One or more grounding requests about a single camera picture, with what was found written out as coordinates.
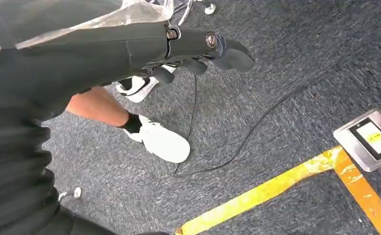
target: yellow label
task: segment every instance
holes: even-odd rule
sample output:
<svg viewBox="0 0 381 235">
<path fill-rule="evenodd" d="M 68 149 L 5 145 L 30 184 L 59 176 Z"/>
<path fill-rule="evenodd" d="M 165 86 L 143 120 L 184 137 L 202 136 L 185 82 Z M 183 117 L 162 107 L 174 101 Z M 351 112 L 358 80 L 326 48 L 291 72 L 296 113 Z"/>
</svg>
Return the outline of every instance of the yellow label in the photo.
<svg viewBox="0 0 381 235">
<path fill-rule="evenodd" d="M 369 143 L 376 143 L 378 141 L 381 141 L 381 133 L 377 132 L 377 133 L 373 133 L 373 134 L 369 135 L 367 137 L 366 141 Z"/>
</svg>

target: black sock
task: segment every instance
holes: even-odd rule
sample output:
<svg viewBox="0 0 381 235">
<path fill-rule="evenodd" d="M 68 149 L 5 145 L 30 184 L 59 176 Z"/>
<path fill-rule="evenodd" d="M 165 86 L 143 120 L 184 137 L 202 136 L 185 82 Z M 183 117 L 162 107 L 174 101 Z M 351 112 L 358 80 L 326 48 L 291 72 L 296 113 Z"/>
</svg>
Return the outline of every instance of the black sock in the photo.
<svg viewBox="0 0 381 235">
<path fill-rule="evenodd" d="M 126 124 L 124 124 L 124 126 L 120 126 L 120 128 L 123 128 L 132 134 L 139 133 L 141 126 L 142 124 L 138 115 L 128 113 L 128 121 L 126 122 Z"/>
</svg>

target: chair leg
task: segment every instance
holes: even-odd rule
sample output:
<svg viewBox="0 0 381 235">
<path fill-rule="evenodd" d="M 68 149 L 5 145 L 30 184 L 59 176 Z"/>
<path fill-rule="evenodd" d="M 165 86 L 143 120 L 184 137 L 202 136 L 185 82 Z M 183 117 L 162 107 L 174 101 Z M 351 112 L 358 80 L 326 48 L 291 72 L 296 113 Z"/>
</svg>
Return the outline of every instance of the chair leg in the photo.
<svg viewBox="0 0 381 235">
<path fill-rule="evenodd" d="M 204 5 L 204 12 L 207 15 L 211 15 L 215 12 L 216 10 L 216 5 L 211 3 L 210 0 L 193 0 L 193 2 L 197 3 L 200 2 Z"/>
</svg>

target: black wire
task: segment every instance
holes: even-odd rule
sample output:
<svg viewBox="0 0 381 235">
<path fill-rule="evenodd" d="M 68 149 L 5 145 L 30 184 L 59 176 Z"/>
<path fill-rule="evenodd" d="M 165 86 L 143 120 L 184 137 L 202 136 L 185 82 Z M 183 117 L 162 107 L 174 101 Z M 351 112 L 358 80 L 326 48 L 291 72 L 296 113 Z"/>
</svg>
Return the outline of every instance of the black wire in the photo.
<svg viewBox="0 0 381 235">
<path fill-rule="evenodd" d="M 193 111 L 192 111 L 192 115 L 191 115 L 191 118 L 190 118 L 189 134 L 187 134 L 187 138 L 186 138 L 187 141 L 189 141 L 190 135 L 192 134 L 193 119 L 194 119 L 194 116 L 195 116 L 196 104 L 198 103 L 197 102 L 198 101 L 198 78 L 196 77 L 196 75 L 193 75 L 193 78 L 195 80 L 195 91 L 194 91 L 195 97 L 193 98 Z M 180 163 L 176 164 L 176 169 L 173 172 L 173 176 L 176 175 L 177 170 L 179 169 L 179 167 L 180 167 Z"/>
<path fill-rule="evenodd" d="M 194 103 L 194 106 L 193 106 L 193 112 L 192 112 L 192 119 L 190 121 L 190 127 L 189 127 L 189 135 L 187 137 L 187 139 L 189 139 L 190 137 L 190 134 L 192 132 L 192 124 L 193 124 L 193 117 L 194 117 L 194 112 L 195 112 L 195 109 L 196 109 L 196 103 L 197 103 L 197 79 L 196 79 L 196 76 L 194 76 L 194 79 L 195 79 L 195 103 Z M 199 171 L 195 171 L 195 172 L 191 172 L 191 173 L 188 173 L 188 174 L 177 174 L 177 171 L 179 169 L 179 166 L 180 164 L 177 164 L 176 165 L 176 170 L 174 171 L 173 173 L 173 177 L 175 178 L 184 178 L 184 177 L 189 177 L 189 176 L 193 176 L 193 175 L 196 175 L 196 174 L 200 174 L 200 173 L 206 173 L 206 172 L 210 172 L 210 171 L 213 171 L 213 170 L 217 170 L 217 169 L 220 169 L 228 164 L 230 164 L 231 162 L 233 162 L 235 160 L 235 158 L 239 155 L 239 153 L 241 152 L 242 148 L 244 147 L 245 143 L 247 142 L 248 138 L 251 136 L 252 132 L 257 128 L 257 126 L 259 125 L 259 123 L 261 123 L 261 121 L 269 114 L 271 113 L 277 106 L 279 106 L 282 102 L 284 102 L 285 100 L 287 100 L 289 97 L 291 97 L 292 95 L 294 94 L 297 94 L 297 93 L 300 93 L 302 92 L 303 90 L 307 89 L 309 86 L 317 83 L 319 80 L 321 79 L 321 76 L 316 76 L 315 79 L 311 80 L 310 82 L 302 85 L 302 86 L 299 86 L 297 87 L 296 89 L 294 89 L 293 91 L 291 91 L 290 93 L 286 94 L 285 96 L 283 96 L 281 99 L 279 99 L 274 105 L 272 105 L 269 109 L 267 109 L 264 114 L 262 114 L 262 116 L 258 119 L 258 121 L 255 123 L 255 125 L 250 129 L 250 131 L 248 132 L 247 136 L 244 138 L 244 140 L 242 141 L 241 145 L 238 147 L 238 150 L 236 151 L 236 153 L 232 156 L 231 159 L 229 159 L 228 161 L 226 161 L 225 163 L 219 165 L 219 166 L 215 166 L 215 167 L 212 167 L 212 168 L 208 168 L 208 169 L 203 169 L 203 170 L 199 170 Z"/>
</svg>

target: chair wheel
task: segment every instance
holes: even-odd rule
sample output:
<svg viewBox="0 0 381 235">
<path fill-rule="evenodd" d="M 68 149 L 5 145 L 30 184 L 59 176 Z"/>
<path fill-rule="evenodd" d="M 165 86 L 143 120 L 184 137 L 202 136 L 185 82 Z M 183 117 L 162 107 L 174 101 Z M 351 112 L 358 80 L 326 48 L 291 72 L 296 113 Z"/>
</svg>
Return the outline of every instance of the chair wheel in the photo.
<svg viewBox="0 0 381 235">
<path fill-rule="evenodd" d="M 210 6 L 205 7 L 204 13 L 207 15 L 212 15 L 216 11 L 216 5 L 211 3 Z"/>
</svg>

